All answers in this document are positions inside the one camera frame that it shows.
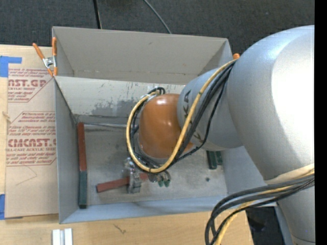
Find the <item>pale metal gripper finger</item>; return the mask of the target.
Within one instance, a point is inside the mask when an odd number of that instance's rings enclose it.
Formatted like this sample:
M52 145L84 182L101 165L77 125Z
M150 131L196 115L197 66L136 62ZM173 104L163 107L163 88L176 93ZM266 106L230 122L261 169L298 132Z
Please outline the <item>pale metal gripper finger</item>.
M142 180L139 173L130 173L127 192L129 194L140 193Z
M132 177L132 178L137 176L137 170L135 164L130 157L124 160L123 175L125 177Z

